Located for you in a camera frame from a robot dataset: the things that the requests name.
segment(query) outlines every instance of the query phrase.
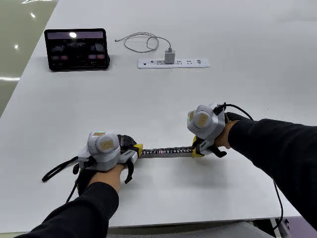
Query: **table surface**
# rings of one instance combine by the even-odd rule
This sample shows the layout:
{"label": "table surface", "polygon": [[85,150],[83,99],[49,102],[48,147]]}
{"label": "table surface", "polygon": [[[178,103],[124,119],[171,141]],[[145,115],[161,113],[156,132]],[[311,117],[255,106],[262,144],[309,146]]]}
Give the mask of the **table surface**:
{"label": "table surface", "polygon": [[[317,27],[292,6],[252,0],[60,0],[49,28],[105,28],[107,71],[50,72],[41,36],[0,119],[0,232],[28,231],[65,202],[71,168],[41,177],[85,145],[91,130],[128,134],[145,148],[190,145],[187,112],[234,103],[254,119],[314,124]],[[114,39],[148,31],[176,58],[210,68],[137,69]],[[285,216],[298,212],[282,196]],[[140,159],[122,186],[112,227],[278,217],[272,180],[235,151],[225,158]]]}

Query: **charger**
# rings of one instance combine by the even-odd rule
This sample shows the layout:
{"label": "charger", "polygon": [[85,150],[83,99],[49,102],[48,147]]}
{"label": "charger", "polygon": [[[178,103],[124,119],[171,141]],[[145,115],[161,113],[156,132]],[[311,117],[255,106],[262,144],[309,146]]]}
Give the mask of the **charger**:
{"label": "charger", "polygon": [[175,50],[173,50],[171,47],[169,47],[165,51],[164,63],[165,64],[174,64],[175,63]]}

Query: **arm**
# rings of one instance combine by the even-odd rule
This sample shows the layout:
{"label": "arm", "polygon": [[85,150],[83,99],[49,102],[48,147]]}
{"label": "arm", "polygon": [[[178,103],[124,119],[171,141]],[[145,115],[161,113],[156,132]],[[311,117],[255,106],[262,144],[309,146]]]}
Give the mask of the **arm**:
{"label": "arm", "polygon": [[119,205],[123,168],[117,165],[107,172],[96,173],[82,195],[51,212],[42,224],[19,238],[106,237],[109,219]]}
{"label": "arm", "polygon": [[232,147],[266,172],[317,229],[317,126],[269,119],[232,121],[215,145]]}

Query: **cable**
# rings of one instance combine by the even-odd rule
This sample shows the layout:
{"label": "cable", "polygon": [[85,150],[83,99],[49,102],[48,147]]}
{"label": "cable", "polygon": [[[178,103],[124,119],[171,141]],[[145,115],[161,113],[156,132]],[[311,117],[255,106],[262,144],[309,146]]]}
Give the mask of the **cable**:
{"label": "cable", "polygon": [[[223,109],[225,110],[226,107],[236,108],[236,109],[242,111],[245,115],[247,115],[250,120],[253,120],[253,118],[252,118],[245,110],[243,110],[242,108],[240,108],[240,107],[238,107],[238,106],[236,106],[236,105],[234,105],[234,104],[226,104],[226,103],[224,103],[224,104],[222,104],[222,105],[219,105],[219,106],[217,106],[217,107],[214,109],[214,110],[215,110],[215,113],[216,113],[216,112],[221,112]],[[282,204],[282,201],[281,201],[281,197],[279,196],[279,192],[278,192],[278,189],[277,189],[277,185],[276,185],[276,183],[275,183],[274,180],[273,180],[273,184],[274,184],[275,192],[276,192],[276,195],[277,195],[277,198],[278,198],[278,201],[279,201],[279,205],[280,205],[280,207],[281,207],[281,216],[280,216],[278,222],[276,223],[276,226],[273,227],[273,230],[275,230],[275,229],[281,224],[281,222],[282,222],[282,220],[283,220],[284,209],[283,209],[283,204]]]}
{"label": "cable", "polygon": [[165,39],[165,38],[163,38],[163,37],[158,37],[158,36],[152,36],[152,37],[150,37],[150,38],[147,40],[147,47],[148,47],[149,40],[150,40],[151,38],[155,38],[155,39],[159,38],[159,39],[162,39],[162,40],[166,40],[166,41],[168,42],[168,44],[169,44],[169,47],[172,48],[172,45],[170,44],[170,42],[169,42],[167,39]]}
{"label": "cable", "polygon": [[283,220],[284,209],[283,209],[283,204],[282,204],[281,198],[279,196],[279,192],[277,190],[276,183],[274,181],[273,181],[273,183],[274,183],[274,188],[275,188],[275,191],[276,191],[276,194],[277,194],[277,198],[278,198],[278,201],[279,201],[279,205],[281,206],[281,217],[279,218],[278,222],[276,223],[276,226],[273,227],[273,230],[275,230],[281,224],[281,222]]}
{"label": "cable", "polygon": [[219,109],[220,111],[222,111],[222,109],[223,109],[223,108],[226,108],[226,107],[236,108],[236,109],[242,111],[245,115],[247,115],[250,120],[253,120],[253,118],[250,116],[250,114],[248,114],[248,113],[247,113],[245,110],[243,110],[241,107],[238,107],[238,106],[236,106],[236,105],[234,105],[234,104],[226,104],[226,103],[224,103],[224,104],[218,106],[216,109]]}
{"label": "cable", "polygon": [[73,196],[74,191],[75,191],[75,189],[76,189],[76,187],[77,187],[77,185],[78,185],[78,179],[79,179],[79,177],[81,176],[81,174],[83,173],[83,171],[84,171],[87,167],[90,167],[90,166],[91,166],[92,164],[94,164],[95,162],[96,162],[96,160],[95,160],[95,158],[94,158],[93,156],[89,156],[89,157],[85,160],[84,166],[83,166],[83,168],[81,169],[81,171],[80,171],[80,173],[79,173],[79,175],[78,175],[78,178],[76,179],[75,184],[74,184],[74,186],[73,186],[73,188],[72,188],[72,190],[71,190],[71,192],[70,192],[70,195],[68,196],[68,198],[67,198],[65,204],[68,203],[68,202],[70,201],[71,197]]}
{"label": "cable", "polygon": [[[147,38],[147,39],[148,39],[148,40],[147,40],[147,48],[148,48],[149,50],[147,50],[147,51],[138,51],[138,50],[135,50],[135,49],[133,49],[133,48],[131,48],[131,47],[128,47],[128,46],[126,45],[126,42],[127,42],[128,40],[134,39],[134,38]],[[149,40],[150,40],[151,38],[154,38],[154,39],[157,41],[157,44],[156,44],[156,46],[155,46],[154,48],[149,47]],[[165,39],[165,38],[163,38],[163,37],[158,37],[158,36],[156,36],[156,35],[154,35],[153,33],[150,33],[150,32],[137,32],[137,33],[133,33],[133,34],[131,34],[131,35],[128,35],[128,36],[126,36],[126,37],[123,37],[123,38],[121,38],[121,39],[114,40],[114,41],[115,41],[115,42],[124,41],[123,44],[124,44],[125,48],[127,48],[127,49],[129,49],[129,50],[131,50],[131,51],[134,51],[134,52],[137,52],[137,53],[148,53],[148,52],[156,51],[156,50],[158,49],[158,47],[159,47],[159,40],[158,40],[158,39],[166,40],[166,41],[168,42],[168,44],[169,44],[169,47],[171,48],[171,43],[170,43],[170,41],[168,41],[167,39]]]}

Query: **gray plastic device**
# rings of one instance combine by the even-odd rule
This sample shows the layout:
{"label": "gray plastic device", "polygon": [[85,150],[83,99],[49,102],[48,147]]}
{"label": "gray plastic device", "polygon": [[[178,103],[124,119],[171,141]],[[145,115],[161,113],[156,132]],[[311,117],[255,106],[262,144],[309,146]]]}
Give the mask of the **gray plastic device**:
{"label": "gray plastic device", "polygon": [[187,128],[204,140],[199,144],[199,152],[203,155],[212,153],[209,148],[225,127],[224,111],[218,115],[213,112],[217,106],[216,103],[208,106],[199,105],[195,111],[188,113]]}
{"label": "gray plastic device", "polygon": [[86,169],[97,171],[111,170],[117,164],[126,164],[128,160],[134,164],[138,159],[138,154],[134,150],[127,150],[121,155],[118,136],[114,133],[106,134],[104,131],[93,131],[89,134],[86,147],[78,155],[81,169],[91,155],[96,163]]}

